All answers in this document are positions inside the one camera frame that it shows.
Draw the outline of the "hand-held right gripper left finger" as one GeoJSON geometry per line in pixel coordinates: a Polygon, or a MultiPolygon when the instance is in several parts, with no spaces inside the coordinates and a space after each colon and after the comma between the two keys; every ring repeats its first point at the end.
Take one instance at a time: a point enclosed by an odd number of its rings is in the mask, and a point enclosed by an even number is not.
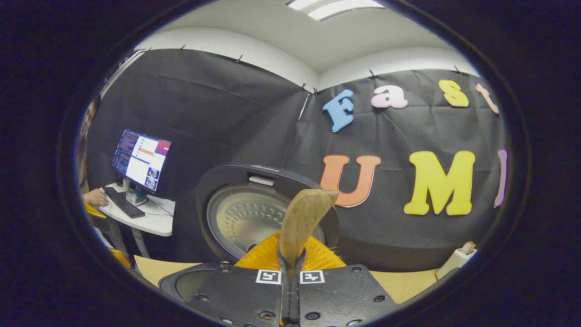
{"type": "Polygon", "coordinates": [[[223,323],[278,327],[291,316],[291,280],[280,257],[279,233],[237,263],[202,264],[185,275],[187,305],[223,323]]]}

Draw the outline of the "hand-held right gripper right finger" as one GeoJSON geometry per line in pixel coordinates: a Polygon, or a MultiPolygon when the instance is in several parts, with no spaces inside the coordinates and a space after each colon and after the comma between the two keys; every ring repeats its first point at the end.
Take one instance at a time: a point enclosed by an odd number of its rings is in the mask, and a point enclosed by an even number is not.
{"type": "Polygon", "coordinates": [[[397,306],[367,267],[347,265],[317,239],[307,240],[290,282],[292,327],[351,327],[397,306]]]}

